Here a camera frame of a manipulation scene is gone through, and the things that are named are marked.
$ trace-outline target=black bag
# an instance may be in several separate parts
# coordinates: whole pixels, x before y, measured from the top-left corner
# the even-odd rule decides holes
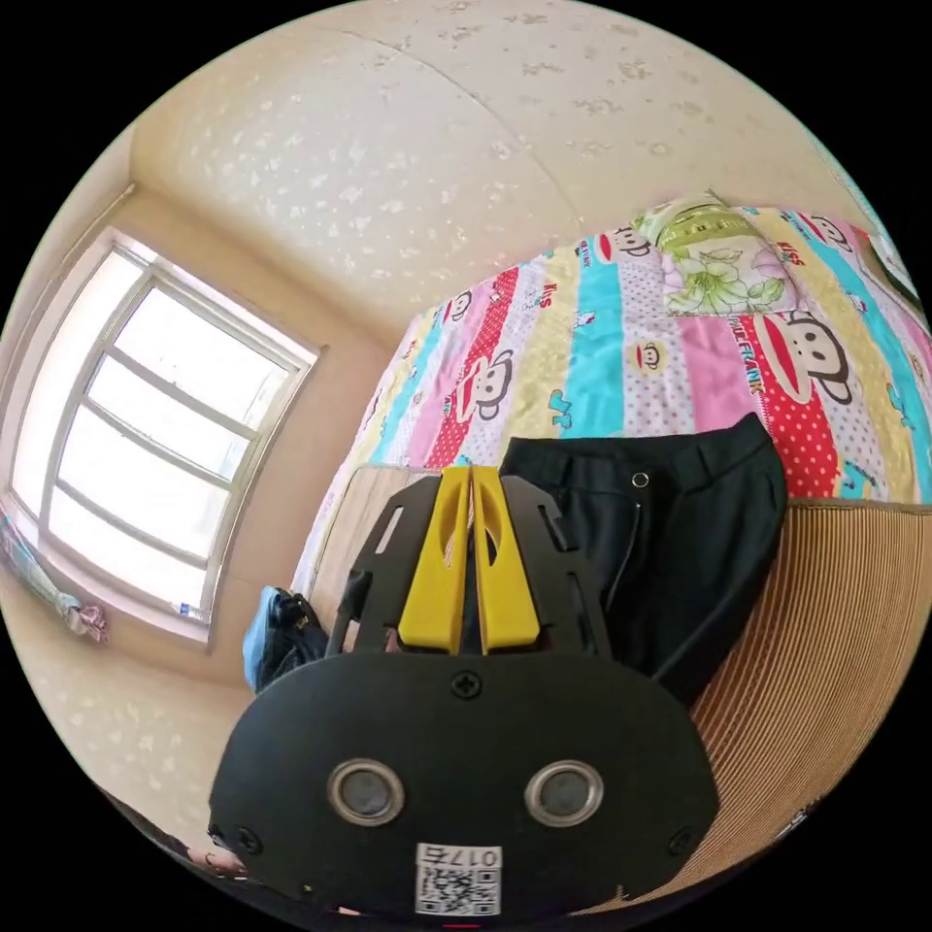
[[[320,660],[328,640],[316,612],[303,595],[265,586],[259,610],[243,639],[250,688],[259,693],[289,671]]]

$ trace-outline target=curtain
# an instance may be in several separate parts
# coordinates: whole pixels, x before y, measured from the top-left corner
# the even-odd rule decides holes
[[[83,605],[79,599],[62,592],[39,565],[32,549],[17,530],[13,520],[0,505],[0,560],[36,597],[50,605],[69,630],[98,644],[107,641],[107,620],[99,605]]]

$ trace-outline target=window frame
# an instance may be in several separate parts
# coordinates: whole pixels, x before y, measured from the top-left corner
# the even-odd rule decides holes
[[[80,265],[82,260],[93,251],[98,254],[96,258],[89,263],[87,271],[84,272],[71,287],[68,287],[68,280],[71,278],[74,268]],[[13,487],[13,474],[19,450],[20,433],[25,421],[26,411],[32,399],[39,373],[42,371],[50,347],[60,327],[68,318],[68,315],[71,314],[75,302],[83,292],[84,287],[112,253],[116,253],[123,259],[132,262],[140,268],[142,274],[133,286],[126,291],[111,312],[91,350],[84,358],[81,369],[71,386],[55,428],[49,464],[43,484],[40,512],[36,515],[25,502],[22,501]],[[35,365],[30,367],[31,371],[25,376],[28,378],[28,387],[22,396],[21,404],[17,406],[14,412],[16,417],[16,436],[7,457],[8,461],[5,464],[7,468],[4,470],[3,490],[11,503],[15,506],[13,508],[14,514],[12,515],[15,523],[25,524],[24,527],[21,526],[19,529],[25,532],[26,538],[30,540],[33,545],[37,546],[40,554],[46,550],[58,553],[74,564],[76,569],[90,579],[100,582],[114,592],[128,596],[135,602],[141,603],[143,606],[150,609],[156,609],[169,616],[178,615],[177,610],[170,603],[98,566],[62,541],[50,530],[49,517],[51,497],[56,487],[69,495],[77,504],[85,508],[91,514],[105,520],[110,526],[128,537],[203,570],[205,579],[201,590],[200,610],[206,613],[207,618],[210,619],[216,604],[216,595],[221,580],[222,568],[235,539],[240,517],[248,503],[252,484],[258,476],[265,455],[272,442],[275,440],[288,408],[300,391],[306,378],[311,374],[324,355],[325,348],[309,347],[303,342],[295,340],[289,334],[282,332],[278,326],[269,324],[254,308],[250,307],[243,300],[228,298],[211,285],[203,283],[205,288],[212,291],[217,297],[237,307],[245,315],[255,318],[265,327],[280,334],[284,341],[296,346],[296,348],[304,354],[305,358],[302,358],[297,353],[292,352],[287,346],[275,341],[270,335],[250,327],[247,320],[240,319],[237,315],[222,307],[218,301],[214,300],[211,296],[199,292],[196,286],[192,284],[192,282],[198,281],[199,280],[185,269],[176,267],[163,256],[158,255],[153,250],[149,249],[149,247],[126,237],[113,226],[108,226],[96,236],[89,238],[89,242],[85,241],[72,268],[61,270],[55,282],[56,287],[51,290],[50,298],[48,301],[41,302],[41,305],[38,306],[35,311],[35,314],[38,316],[49,311],[51,305],[67,287],[69,293],[65,295],[64,300],[61,302],[61,309],[56,315],[57,320],[54,323],[54,327],[44,340],[41,353]],[[257,427],[246,427],[235,419],[224,415],[222,412],[214,410],[204,402],[185,394],[173,384],[161,379],[155,373],[146,369],[145,366],[136,362],[115,346],[115,342],[122,328],[139,308],[146,296],[154,289],[161,290],[168,294],[169,297],[176,300],[186,310],[201,317],[211,326],[215,326],[217,329],[233,337],[241,344],[249,347],[285,370],[286,375],[284,382],[273,396],[265,415]],[[30,336],[30,342],[35,339],[35,336],[35,331],[33,331]],[[163,448],[152,439],[133,430],[129,425],[124,424],[118,418],[110,415],[109,412],[106,412],[93,402],[88,392],[100,366],[107,358],[112,358],[115,362],[125,366],[138,378],[141,378],[147,384],[168,395],[170,398],[184,404],[195,413],[206,417],[211,422],[217,423],[236,434],[238,437],[247,440],[247,448],[243,453],[233,477],[228,481],[197,464],[190,463],[172,450]],[[15,382],[16,380],[17,374],[14,374],[13,381]],[[157,538],[152,537],[152,535],[133,527],[117,516],[111,515],[105,509],[89,501],[86,496],[78,492],[66,481],[59,478],[62,456],[68,440],[68,435],[80,407],[87,407],[89,411],[101,417],[106,423],[119,430],[124,437],[150,455],[158,456],[166,462],[183,469],[190,475],[197,476],[227,491],[228,497],[226,505],[217,524],[214,541],[207,557],[187,553],[170,544],[159,541]],[[4,419],[9,419],[9,415],[11,414],[9,407],[4,414]],[[189,620],[199,621],[196,617]],[[210,621],[207,620],[204,624],[209,625]]]

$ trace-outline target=wall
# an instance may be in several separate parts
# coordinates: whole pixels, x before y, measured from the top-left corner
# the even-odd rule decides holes
[[[111,613],[114,649],[188,676],[242,683],[243,635],[259,591],[267,584],[290,584],[317,507],[349,452],[391,353],[224,233],[157,195],[134,194],[113,223],[289,336],[326,347],[241,514],[220,579],[209,652],[137,618]]]
[[[707,185],[870,225],[759,87],[566,0],[364,0],[297,19],[151,107],[133,175],[389,343],[498,269]]]
[[[87,775],[189,845],[207,846],[208,794],[246,689],[159,670],[76,638],[0,565],[19,662]]]

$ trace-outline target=screw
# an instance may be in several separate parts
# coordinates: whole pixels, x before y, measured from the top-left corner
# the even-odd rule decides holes
[[[457,699],[475,699],[483,691],[483,681],[469,670],[457,673],[450,684]]]
[[[247,854],[261,854],[262,843],[254,832],[250,832],[242,826],[236,830],[236,840]]]
[[[670,839],[670,844],[667,846],[667,850],[674,857],[679,857],[681,854],[685,853],[687,848],[689,848],[694,837],[695,833],[693,832],[691,826],[687,825],[685,828],[681,828],[680,831]]]

